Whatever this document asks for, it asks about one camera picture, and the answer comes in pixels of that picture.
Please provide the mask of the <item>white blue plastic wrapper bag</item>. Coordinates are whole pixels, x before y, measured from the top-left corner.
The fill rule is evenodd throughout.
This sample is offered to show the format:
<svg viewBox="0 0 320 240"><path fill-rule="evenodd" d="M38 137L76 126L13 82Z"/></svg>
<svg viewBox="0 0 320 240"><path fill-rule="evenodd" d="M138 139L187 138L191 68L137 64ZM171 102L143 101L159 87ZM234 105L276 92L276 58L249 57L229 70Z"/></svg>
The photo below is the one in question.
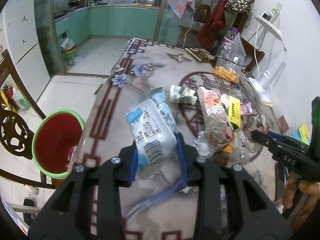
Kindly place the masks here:
<svg viewBox="0 0 320 240"><path fill-rule="evenodd" d="M136 142L139 166L167 159L176 148L177 128L166 98L160 86L140 94L129 104L126 120Z"/></svg>

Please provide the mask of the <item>black white paper pack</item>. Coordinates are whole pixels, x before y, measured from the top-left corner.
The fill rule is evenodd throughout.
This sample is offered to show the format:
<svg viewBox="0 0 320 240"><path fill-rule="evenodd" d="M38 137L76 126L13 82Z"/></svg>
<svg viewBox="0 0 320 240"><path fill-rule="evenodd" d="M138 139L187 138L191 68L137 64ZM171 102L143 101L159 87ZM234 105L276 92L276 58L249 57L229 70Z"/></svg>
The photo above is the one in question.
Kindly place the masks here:
<svg viewBox="0 0 320 240"><path fill-rule="evenodd" d="M171 103L195 105L197 101L196 91L187 87L171 85L169 100Z"/></svg>

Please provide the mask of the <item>teal kitchen cabinets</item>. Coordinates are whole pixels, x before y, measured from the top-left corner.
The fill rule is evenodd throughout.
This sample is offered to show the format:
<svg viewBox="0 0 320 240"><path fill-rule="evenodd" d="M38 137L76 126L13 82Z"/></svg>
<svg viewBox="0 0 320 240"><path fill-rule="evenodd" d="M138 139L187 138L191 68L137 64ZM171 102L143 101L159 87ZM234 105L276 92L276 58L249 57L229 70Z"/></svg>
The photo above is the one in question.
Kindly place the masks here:
<svg viewBox="0 0 320 240"><path fill-rule="evenodd" d="M70 38L78 45L89 37L138 37L152 40L159 10L155 7L106 6L85 7L58 18L58 41Z"/></svg>

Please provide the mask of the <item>green kitchen trash bin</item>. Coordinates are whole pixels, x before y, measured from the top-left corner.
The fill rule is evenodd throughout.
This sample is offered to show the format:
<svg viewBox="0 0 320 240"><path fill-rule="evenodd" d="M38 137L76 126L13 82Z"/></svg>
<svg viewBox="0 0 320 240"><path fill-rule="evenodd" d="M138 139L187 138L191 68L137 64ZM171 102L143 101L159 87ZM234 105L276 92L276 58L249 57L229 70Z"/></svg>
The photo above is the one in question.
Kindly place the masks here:
<svg viewBox="0 0 320 240"><path fill-rule="evenodd" d="M61 53L63 54L67 66L73 66L74 60L77 57L78 45L73 40L66 38L61 44Z"/></svg>

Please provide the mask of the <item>pink red snack wrapper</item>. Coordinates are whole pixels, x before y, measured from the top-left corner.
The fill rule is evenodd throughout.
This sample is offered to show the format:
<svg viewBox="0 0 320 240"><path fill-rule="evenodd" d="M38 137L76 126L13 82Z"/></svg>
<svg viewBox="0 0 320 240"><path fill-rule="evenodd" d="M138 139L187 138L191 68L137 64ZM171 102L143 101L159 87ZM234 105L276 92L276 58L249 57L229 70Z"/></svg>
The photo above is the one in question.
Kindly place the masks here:
<svg viewBox="0 0 320 240"><path fill-rule="evenodd" d="M217 120L219 124L228 124L228 116L220 100L220 93L200 86L197 95L205 126L209 125L210 118Z"/></svg>

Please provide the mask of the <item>yellow label wrapper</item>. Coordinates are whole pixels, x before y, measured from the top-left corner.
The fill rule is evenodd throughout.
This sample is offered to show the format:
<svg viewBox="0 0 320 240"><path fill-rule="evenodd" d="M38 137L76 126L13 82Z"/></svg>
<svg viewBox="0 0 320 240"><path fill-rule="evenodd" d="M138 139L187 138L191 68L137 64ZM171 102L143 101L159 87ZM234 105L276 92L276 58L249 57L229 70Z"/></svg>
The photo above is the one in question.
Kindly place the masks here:
<svg viewBox="0 0 320 240"><path fill-rule="evenodd" d="M233 126L241 128L241 102L233 96L229 97L228 118Z"/></svg>

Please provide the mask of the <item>white desk lamp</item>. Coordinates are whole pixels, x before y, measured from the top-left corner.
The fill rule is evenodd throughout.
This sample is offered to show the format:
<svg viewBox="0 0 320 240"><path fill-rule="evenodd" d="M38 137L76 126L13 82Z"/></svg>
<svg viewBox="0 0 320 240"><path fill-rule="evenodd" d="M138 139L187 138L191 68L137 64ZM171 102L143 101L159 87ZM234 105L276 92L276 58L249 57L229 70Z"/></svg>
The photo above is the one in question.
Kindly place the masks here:
<svg viewBox="0 0 320 240"><path fill-rule="evenodd" d="M274 92L276 79L280 78L282 71L286 67L287 48L284 43L283 34L270 20L261 15L255 15L258 22L257 28L264 28L268 34L272 35L272 46L267 53L268 58L263 61L263 67L259 67L257 56L257 41L254 41L254 60L256 63L256 76L248 77L246 80L250 83L257 94L257 99L263 105L272 106L271 93Z"/></svg>

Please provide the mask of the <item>red basin green rim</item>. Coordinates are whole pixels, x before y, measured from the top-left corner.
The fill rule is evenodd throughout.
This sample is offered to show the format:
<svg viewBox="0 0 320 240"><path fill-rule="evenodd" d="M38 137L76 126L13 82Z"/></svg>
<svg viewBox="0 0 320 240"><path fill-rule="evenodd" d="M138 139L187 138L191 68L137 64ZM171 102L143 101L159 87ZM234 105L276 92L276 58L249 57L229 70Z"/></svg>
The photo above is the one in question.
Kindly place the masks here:
<svg viewBox="0 0 320 240"><path fill-rule="evenodd" d="M65 179L84 127L84 120L73 110L60 109L48 115L32 140L31 150L37 168L50 178Z"/></svg>

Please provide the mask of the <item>orange snack bag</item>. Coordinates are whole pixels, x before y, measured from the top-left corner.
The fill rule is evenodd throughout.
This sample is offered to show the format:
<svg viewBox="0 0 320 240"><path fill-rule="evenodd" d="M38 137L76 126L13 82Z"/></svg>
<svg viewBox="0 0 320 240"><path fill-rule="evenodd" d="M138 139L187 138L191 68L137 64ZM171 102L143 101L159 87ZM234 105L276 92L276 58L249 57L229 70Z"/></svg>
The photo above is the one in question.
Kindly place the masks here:
<svg viewBox="0 0 320 240"><path fill-rule="evenodd" d="M238 83L239 82L239 74L237 74L234 70L228 69L225 67L217 66L214 68L212 73L228 82Z"/></svg>

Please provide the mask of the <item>dark wooden carved chair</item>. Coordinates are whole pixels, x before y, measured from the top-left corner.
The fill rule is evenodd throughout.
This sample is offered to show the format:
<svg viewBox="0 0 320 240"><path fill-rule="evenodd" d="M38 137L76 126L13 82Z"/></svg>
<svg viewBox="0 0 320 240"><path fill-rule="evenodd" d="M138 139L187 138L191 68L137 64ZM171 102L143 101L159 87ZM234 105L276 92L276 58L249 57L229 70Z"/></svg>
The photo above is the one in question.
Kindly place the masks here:
<svg viewBox="0 0 320 240"><path fill-rule="evenodd" d="M17 70L15 69L8 50L5 50L2 52L1 56L1 84L4 83L8 76L13 78L18 90L22 93L27 102L30 103L36 114L41 119L44 119L46 115L27 91ZM31 147L33 137L34 132L28 127L25 120L19 114L11 110L1 108L1 145L10 154L16 157L23 157L27 160L32 160L33 155ZM1 178L22 185L43 189L55 189L53 184L49 184L47 182L47 176L42 171L40 172L40 181L23 178L3 169L1 169Z"/></svg>

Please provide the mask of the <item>clear plastic water bottle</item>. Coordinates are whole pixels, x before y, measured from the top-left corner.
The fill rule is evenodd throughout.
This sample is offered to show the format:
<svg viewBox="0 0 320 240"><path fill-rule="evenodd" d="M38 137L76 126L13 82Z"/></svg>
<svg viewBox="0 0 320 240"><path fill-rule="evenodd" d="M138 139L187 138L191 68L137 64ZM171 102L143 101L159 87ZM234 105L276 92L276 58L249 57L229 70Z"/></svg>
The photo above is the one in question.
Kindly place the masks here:
<svg viewBox="0 0 320 240"><path fill-rule="evenodd" d="M216 67L222 67L229 72L232 72L234 70L233 60L230 59L230 56L234 47L234 39L237 33L238 30L234 27L231 27L231 29L227 31L226 35L222 39L219 54L217 57Z"/></svg>

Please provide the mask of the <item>red hanging garment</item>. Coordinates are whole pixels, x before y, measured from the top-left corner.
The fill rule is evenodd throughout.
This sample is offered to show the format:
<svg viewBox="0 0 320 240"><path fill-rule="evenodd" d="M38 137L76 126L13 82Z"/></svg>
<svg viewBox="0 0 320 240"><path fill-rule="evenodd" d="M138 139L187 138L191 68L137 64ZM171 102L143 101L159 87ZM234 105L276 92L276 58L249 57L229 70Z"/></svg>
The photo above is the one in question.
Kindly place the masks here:
<svg viewBox="0 0 320 240"><path fill-rule="evenodd" d="M226 27L226 17L224 10L226 1L227 0L218 1L208 20L205 22L204 26L197 34L197 39L200 45L204 48L212 48L216 41L218 32L224 30Z"/></svg>

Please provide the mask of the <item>leopard print bag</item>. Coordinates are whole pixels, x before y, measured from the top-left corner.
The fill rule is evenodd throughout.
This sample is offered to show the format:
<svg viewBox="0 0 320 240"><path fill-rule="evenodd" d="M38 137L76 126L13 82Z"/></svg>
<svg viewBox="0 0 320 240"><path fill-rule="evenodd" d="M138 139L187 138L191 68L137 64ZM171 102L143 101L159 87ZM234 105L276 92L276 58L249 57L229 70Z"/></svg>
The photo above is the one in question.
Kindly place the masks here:
<svg viewBox="0 0 320 240"><path fill-rule="evenodd" d="M252 6L252 0L226 0L224 10L230 14L247 13Z"/></svg>

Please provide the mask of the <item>white refrigerator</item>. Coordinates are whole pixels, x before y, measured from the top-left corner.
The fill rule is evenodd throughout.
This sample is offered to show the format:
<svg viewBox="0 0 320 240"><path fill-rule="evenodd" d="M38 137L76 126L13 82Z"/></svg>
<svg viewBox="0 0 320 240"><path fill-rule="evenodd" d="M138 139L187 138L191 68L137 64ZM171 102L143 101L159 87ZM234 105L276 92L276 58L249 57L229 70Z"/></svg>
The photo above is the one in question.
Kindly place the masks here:
<svg viewBox="0 0 320 240"><path fill-rule="evenodd" d="M2 11L4 40L25 88L37 101L50 81L36 30L34 0L8 0Z"/></svg>

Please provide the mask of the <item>black wok on stove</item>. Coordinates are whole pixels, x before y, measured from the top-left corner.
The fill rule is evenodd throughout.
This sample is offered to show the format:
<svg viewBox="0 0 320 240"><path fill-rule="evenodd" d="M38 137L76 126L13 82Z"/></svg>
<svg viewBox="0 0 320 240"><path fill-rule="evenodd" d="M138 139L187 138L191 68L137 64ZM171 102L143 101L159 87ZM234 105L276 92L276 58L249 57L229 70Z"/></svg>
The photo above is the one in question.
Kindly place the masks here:
<svg viewBox="0 0 320 240"><path fill-rule="evenodd" d="M81 5L81 2L82 1L85 1L85 0L71 0L67 3L67 5L70 7L70 8L73 8L73 7L78 7Z"/></svg>

